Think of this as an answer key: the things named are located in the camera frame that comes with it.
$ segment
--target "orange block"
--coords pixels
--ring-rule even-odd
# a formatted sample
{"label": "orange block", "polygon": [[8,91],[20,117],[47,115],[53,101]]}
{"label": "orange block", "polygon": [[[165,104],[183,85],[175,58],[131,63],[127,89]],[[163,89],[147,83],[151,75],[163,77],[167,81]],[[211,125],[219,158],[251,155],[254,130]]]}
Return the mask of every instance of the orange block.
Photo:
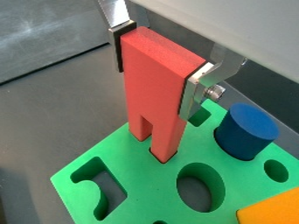
{"label": "orange block", "polygon": [[239,224],[298,224],[299,187],[237,210]]}

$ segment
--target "bolt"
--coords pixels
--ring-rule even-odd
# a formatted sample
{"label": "bolt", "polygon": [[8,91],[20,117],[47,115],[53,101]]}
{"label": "bolt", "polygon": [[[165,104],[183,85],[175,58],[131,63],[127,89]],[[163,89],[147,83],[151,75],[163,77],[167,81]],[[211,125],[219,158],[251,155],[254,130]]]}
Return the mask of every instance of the bolt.
{"label": "bolt", "polygon": [[224,92],[224,87],[221,87],[220,85],[213,85],[211,87],[204,88],[204,97],[211,99],[213,102],[219,102]]}

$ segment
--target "blue cylinder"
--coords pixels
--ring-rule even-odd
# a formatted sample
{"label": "blue cylinder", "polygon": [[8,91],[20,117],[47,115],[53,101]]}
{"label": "blue cylinder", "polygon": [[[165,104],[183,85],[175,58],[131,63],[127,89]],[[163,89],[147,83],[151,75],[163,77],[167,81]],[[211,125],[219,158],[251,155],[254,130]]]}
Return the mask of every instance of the blue cylinder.
{"label": "blue cylinder", "polygon": [[279,130],[268,115],[246,103],[231,106],[216,128],[220,148],[240,160],[251,160],[278,138]]}

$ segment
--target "table surface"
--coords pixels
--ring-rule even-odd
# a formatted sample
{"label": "table surface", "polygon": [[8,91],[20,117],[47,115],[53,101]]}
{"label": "table surface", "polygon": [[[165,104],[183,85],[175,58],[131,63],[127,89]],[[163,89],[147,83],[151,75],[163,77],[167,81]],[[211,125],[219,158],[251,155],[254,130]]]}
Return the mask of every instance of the table surface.
{"label": "table surface", "polygon": [[[252,103],[223,86],[224,108]],[[5,222],[73,223],[51,176],[127,122],[123,74],[115,70],[111,46],[3,85],[0,95]],[[282,133],[275,142],[299,158],[299,136],[276,122]]]}

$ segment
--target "green shape sorter board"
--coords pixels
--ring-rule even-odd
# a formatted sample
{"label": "green shape sorter board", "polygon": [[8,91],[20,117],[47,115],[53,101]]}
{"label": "green shape sorter board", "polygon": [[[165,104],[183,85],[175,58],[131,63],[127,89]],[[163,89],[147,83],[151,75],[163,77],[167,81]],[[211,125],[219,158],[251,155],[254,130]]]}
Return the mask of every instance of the green shape sorter board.
{"label": "green shape sorter board", "polygon": [[[139,142],[125,124],[51,177],[75,223],[236,224],[240,208],[299,186],[299,161],[274,143],[247,162],[221,150],[213,130],[225,109],[208,100],[201,106],[209,118],[199,127],[188,123],[179,151],[165,164],[149,152],[151,137]],[[104,170],[127,196],[109,215],[105,195],[91,181]],[[185,176],[209,188],[207,213],[180,198],[176,180]]]}

